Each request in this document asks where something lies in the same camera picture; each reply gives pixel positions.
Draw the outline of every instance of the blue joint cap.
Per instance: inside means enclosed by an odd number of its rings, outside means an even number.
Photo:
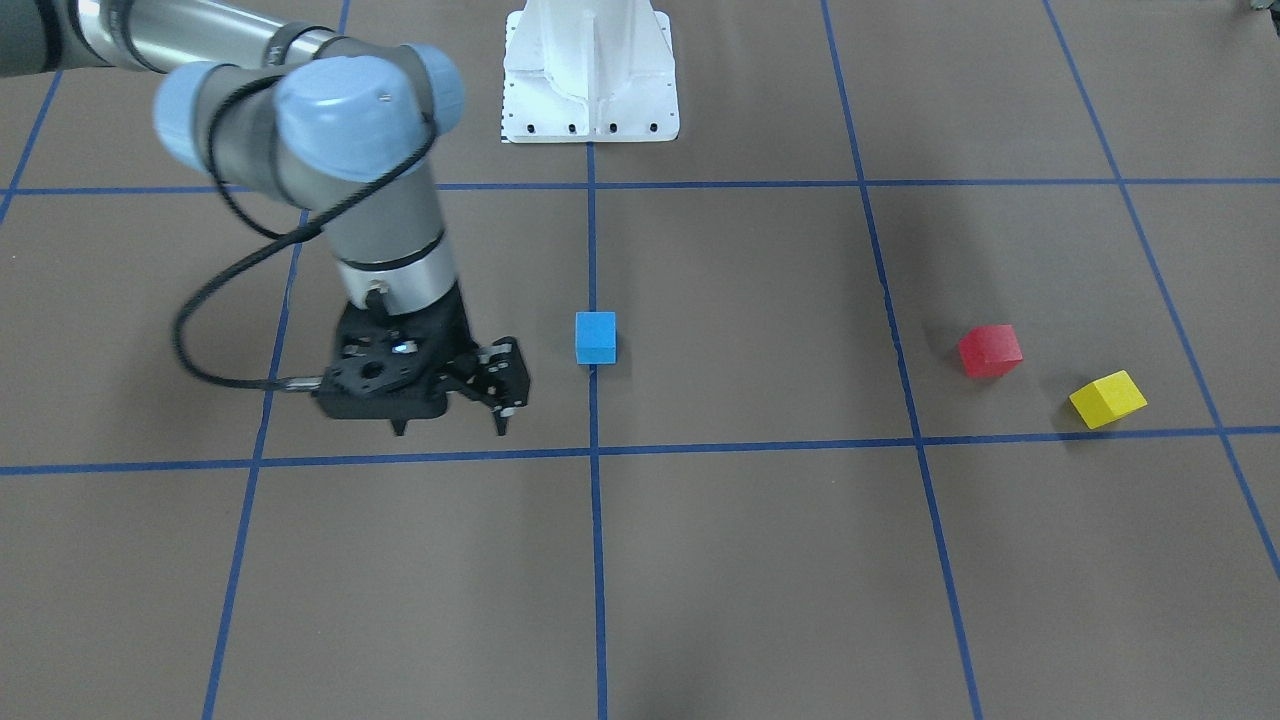
[[[618,322],[613,313],[579,313],[573,332],[579,365],[612,365],[618,361]]]
[[[312,60],[276,87],[280,138],[328,176],[372,182],[426,142],[410,79],[381,58]]]
[[[431,78],[431,114],[435,117],[435,131],[444,135],[457,127],[462,120],[462,110],[466,108],[466,86],[462,83],[462,73],[453,60],[443,50],[434,45],[410,42],[404,45],[417,53],[422,60],[426,74]]]
[[[207,173],[204,152],[196,140],[196,100],[209,73],[220,63],[187,63],[165,76],[151,106],[151,122],[160,143],[179,163]]]

